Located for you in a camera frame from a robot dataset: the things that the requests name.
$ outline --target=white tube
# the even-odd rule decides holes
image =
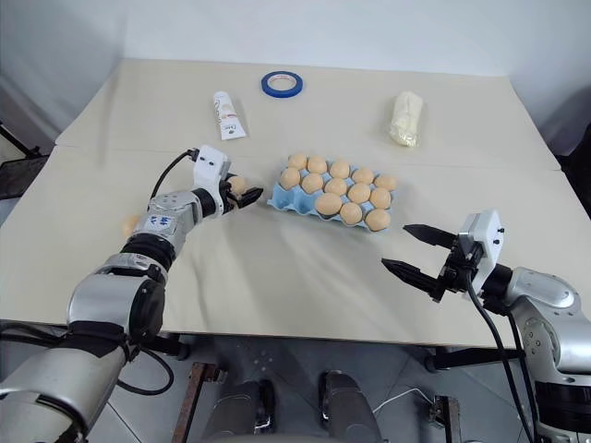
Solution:
[[[218,116],[222,140],[247,136],[227,92],[220,90],[213,94],[213,107]]]

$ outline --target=white table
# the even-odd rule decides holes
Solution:
[[[304,79],[274,99],[260,89],[276,69]],[[248,138],[222,143],[212,97],[226,90]],[[426,106],[417,150],[388,136],[394,97],[413,90]],[[58,145],[180,152],[207,143],[230,155],[285,158],[303,150],[359,164],[532,168],[560,166],[505,77],[126,60]]]
[[[171,157],[103,154],[56,147],[0,230],[2,317],[64,322],[73,288],[121,248],[122,220],[145,208]],[[179,163],[163,191],[190,187],[191,164]],[[239,157],[233,170],[268,184],[280,166]],[[453,232],[466,214],[490,207],[507,228],[501,261],[567,279],[591,317],[589,220],[562,174],[418,165],[391,172],[402,186],[387,233],[273,210],[265,205],[269,187],[259,204],[205,221],[171,269],[164,329],[491,345],[481,318],[459,294],[436,305],[380,264],[382,257],[404,259],[436,275],[446,250],[400,228],[424,222]],[[505,320],[497,323],[510,342]]]
[[[145,209],[177,152],[204,142],[229,153],[233,172],[266,192],[257,205],[205,221],[188,236],[170,273],[165,330],[492,346],[461,295],[447,293],[436,305],[380,264],[402,259],[436,275],[447,251],[402,226],[456,232],[468,213],[487,208],[499,210],[507,228],[501,262],[562,276],[591,317],[591,224],[506,79],[291,67],[305,90],[278,101],[259,91],[259,77],[271,69],[125,62],[59,138],[0,229],[0,317],[64,322],[75,285],[125,242],[123,219]],[[211,95],[221,89],[244,105],[248,138],[219,141]],[[414,151],[380,131],[393,95],[405,89],[428,103]],[[339,90],[349,91],[346,99]],[[327,107],[330,98],[337,102]],[[505,137],[495,132],[500,127]],[[396,175],[390,231],[371,234],[266,206],[295,150]],[[179,163],[162,191],[189,188],[191,166]],[[511,342],[505,320],[496,321]]]

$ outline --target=blue egg carton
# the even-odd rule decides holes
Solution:
[[[327,162],[327,164],[328,164],[328,170],[330,170],[332,162]],[[347,183],[347,192],[349,191],[349,188],[355,184],[355,182],[351,178],[351,175],[353,175],[353,173],[357,169],[359,169],[357,166],[351,165],[349,177],[344,179],[344,181]],[[310,172],[306,169],[300,170],[299,173],[300,173],[300,183],[306,175],[310,174]],[[374,180],[378,176],[380,176],[380,173],[374,171]],[[324,173],[321,175],[321,177],[322,177],[322,182],[323,182],[322,189],[324,189],[324,186],[332,179],[332,176],[329,173]],[[373,183],[371,185],[369,185],[369,187],[371,190],[376,188],[376,186]],[[392,197],[392,203],[390,204],[390,207],[386,209],[389,213],[392,213],[392,204],[394,202],[394,193],[395,193],[394,191],[390,192],[390,195]],[[388,231],[388,228],[382,229],[381,231],[371,231],[369,229],[368,225],[365,223],[365,218],[366,218],[367,213],[370,212],[371,210],[375,209],[375,207],[369,201],[364,201],[363,203],[361,203],[359,205],[361,207],[361,211],[362,211],[363,215],[361,217],[361,221],[356,224],[346,224],[338,213],[335,215],[332,215],[332,216],[328,216],[328,217],[320,214],[316,210],[314,204],[316,202],[316,198],[318,198],[322,194],[324,194],[323,190],[318,190],[313,194],[308,194],[306,191],[304,191],[304,189],[302,189],[301,185],[294,186],[289,191],[286,191],[285,189],[283,189],[281,187],[279,182],[277,182],[273,185],[273,194],[272,194],[271,198],[269,200],[267,200],[267,204],[273,206],[277,210],[282,210],[282,211],[294,210],[299,215],[315,215],[318,218],[320,218],[321,220],[324,220],[326,222],[328,222],[328,221],[341,222],[341,224],[343,226],[347,226],[347,227],[359,226],[361,228],[365,228],[367,231],[369,231],[371,233],[374,233],[374,232],[383,233],[383,232]],[[351,200],[346,196],[346,193],[345,193],[344,196],[341,196],[341,201],[344,204],[344,203],[351,201]]]

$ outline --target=metal bracket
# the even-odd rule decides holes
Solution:
[[[435,404],[428,414],[429,421],[445,429],[446,443],[462,443],[460,429],[460,403],[452,397],[435,396]]]
[[[215,365],[206,363],[194,363],[189,374],[187,392],[181,405],[181,410],[176,421],[172,443],[187,443],[188,432],[191,428],[193,415],[197,409],[197,402],[203,383],[224,383],[227,372]]]

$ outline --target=cable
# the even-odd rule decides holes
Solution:
[[[419,394],[421,394],[421,396],[422,396],[422,397],[423,397],[423,398],[424,398],[426,401],[428,401],[430,404],[433,404],[433,400],[432,400],[432,399],[430,399],[429,397],[427,397],[427,396],[426,396],[426,395],[423,393],[423,391],[422,391],[421,389],[419,389],[419,388],[412,388],[412,389],[406,390],[406,391],[405,391],[405,392],[403,392],[402,394],[398,394],[398,395],[396,395],[396,396],[392,397],[391,399],[388,399],[388,400],[386,400],[386,401],[383,401],[383,402],[380,404],[380,406],[378,406],[378,407],[377,407],[376,409],[374,409],[372,412],[373,412],[373,413],[376,413],[376,412],[377,412],[377,411],[379,411],[381,408],[383,408],[385,405],[387,405],[389,402],[391,402],[391,401],[394,401],[394,400],[398,400],[398,399],[400,399],[401,397],[403,397],[404,395],[406,395],[406,394],[410,394],[411,392],[418,392]]]
[[[160,366],[162,366],[164,368],[164,370],[166,371],[166,374],[168,375],[168,381],[166,382],[166,384],[160,389],[148,390],[148,389],[142,389],[142,388],[128,385],[125,381],[117,380],[117,386],[119,388],[125,389],[126,391],[129,391],[133,394],[145,395],[145,396],[160,395],[160,394],[166,392],[167,390],[170,389],[171,386],[173,386],[173,383],[175,382],[175,374],[173,373],[173,370],[162,359],[162,357],[160,357],[158,354],[150,351],[149,349],[145,349],[145,348],[141,348],[141,351],[143,351],[144,353],[149,355],[151,358],[156,360],[156,362],[158,362],[160,364]]]
[[[158,189],[160,188],[160,185],[163,183],[164,178],[166,178],[166,175],[168,175],[168,173],[170,173],[172,171],[172,169],[176,166],[176,164],[179,163],[181,160],[183,160],[185,157],[192,156],[193,152],[195,152],[195,150],[186,150],[185,152],[183,152],[182,154],[180,154],[178,157],[176,157],[174,160],[171,161],[171,163],[168,165],[168,167],[164,170],[164,172],[158,178],[158,181],[156,182],[156,186],[154,186],[154,189],[151,191],[150,200],[152,200],[154,197],[156,197],[156,194],[158,194]]]
[[[519,338],[519,330],[517,329],[517,324],[515,323],[515,317],[511,312],[508,312],[507,318],[509,319],[509,324],[511,325],[513,340],[515,341],[515,348],[519,353],[519,366],[521,367],[521,372],[524,377],[525,390],[527,391],[527,400],[529,401],[529,409],[532,412],[532,423],[535,424],[537,423],[536,399],[534,397],[534,390],[532,389],[532,380],[529,377],[529,371],[527,370],[527,364],[525,363],[524,348],[521,345],[521,340]],[[535,425],[534,440],[537,442],[537,429]]]
[[[487,311],[484,310],[484,307],[478,301],[478,297],[476,295],[476,291],[474,290],[474,286],[472,286],[472,279],[470,276],[470,271],[467,270],[464,273],[464,282],[465,287],[468,290],[468,294],[470,295],[470,300],[474,304],[476,310],[484,318],[484,321],[487,323],[488,328],[490,329],[490,333],[497,344],[497,349],[499,349],[499,356],[501,357],[502,366],[505,369],[505,375],[507,376],[507,381],[509,382],[509,389],[511,390],[511,395],[513,396],[513,402],[515,403],[515,408],[517,409],[517,413],[519,414],[519,419],[521,420],[521,424],[524,427],[525,433],[527,434],[527,439],[530,443],[536,443],[534,438],[532,437],[532,432],[529,429],[529,425],[527,424],[527,420],[525,418],[524,408],[521,405],[521,400],[519,399],[519,394],[517,393],[517,387],[515,386],[515,380],[513,379],[513,373],[511,372],[511,367],[509,366],[509,357],[507,357],[507,352],[505,351],[505,347],[502,344],[501,336],[499,335],[499,331],[497,327],[492,322],[492,319],[488,315]]]

